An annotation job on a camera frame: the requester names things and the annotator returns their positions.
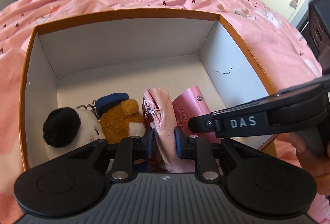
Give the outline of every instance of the crosshair logo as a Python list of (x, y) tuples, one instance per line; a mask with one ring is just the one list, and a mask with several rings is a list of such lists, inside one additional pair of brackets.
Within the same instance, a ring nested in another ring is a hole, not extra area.
[(171, 179), (171, 177), (168, 176), (168, 175), (165, 175), (165, 176), (162, 176), (161, 179), (162, 179), (162, 180), (165, 180), (165, 181), (168, 181), (168, 180)]

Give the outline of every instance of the pink blanket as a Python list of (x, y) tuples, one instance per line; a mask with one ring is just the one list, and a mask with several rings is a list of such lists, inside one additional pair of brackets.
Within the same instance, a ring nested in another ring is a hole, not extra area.
[[(14, 201), (13, 185), (23, 171), (19, 150), (19, 87), (32, 29), (37, 24), (68, 16), (138, 7), (170, 7), (222, 14), (248, 44), (277, 89), (321, 75), (321, 67), (304, 38), (261, 0), (19, 0), (0, 14), (1, 224), (12, 223), (21, 215)], [(292, 149), (288, 142), (283, 143), (278, 150)], [(330, 211), (329, 206), (325, 206), (326, 210)], [(326, 221), (327, 216), (318, 218), (318, 221)]]

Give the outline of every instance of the blue hat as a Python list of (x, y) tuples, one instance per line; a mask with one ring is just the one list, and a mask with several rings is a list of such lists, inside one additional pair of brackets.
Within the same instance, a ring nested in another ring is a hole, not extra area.
[(128, 94), (126, 93), (114, 93), (101, 97), (95, 102), (96, 112), (98, 116), (101, 117), (102, 114), (106, 113), (109, 109), (114, 108), (127, 99)]

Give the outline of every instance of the metal bolt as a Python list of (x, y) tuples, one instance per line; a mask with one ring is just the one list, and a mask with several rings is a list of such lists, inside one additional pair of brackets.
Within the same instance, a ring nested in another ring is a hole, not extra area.
[(207, 180), (214, 180), (216, 178), (218, 178), (218, 173), (217, 172), (213, 172), (213, 171), (207, 171), (207, 172), (204, 172), (202, 174), (203, 178), (207, 179)]
[(125, 179), (128, 177), (128, 173), (126, 173), (125, 171), (116, 171), (116, 172), (112, 173), (112, 177), (114, 179), (122, 180), (122, 179)]

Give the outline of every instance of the brown fur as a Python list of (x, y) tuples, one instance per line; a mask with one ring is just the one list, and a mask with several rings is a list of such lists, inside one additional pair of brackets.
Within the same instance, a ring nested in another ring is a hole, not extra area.
[(128, 99), (108, 110), (100, 118), (103, 133), (109, 144), (119, 143), (128, 137), (129, 123), (144, 123), (139, 112), (139, 104), (134, 99)]

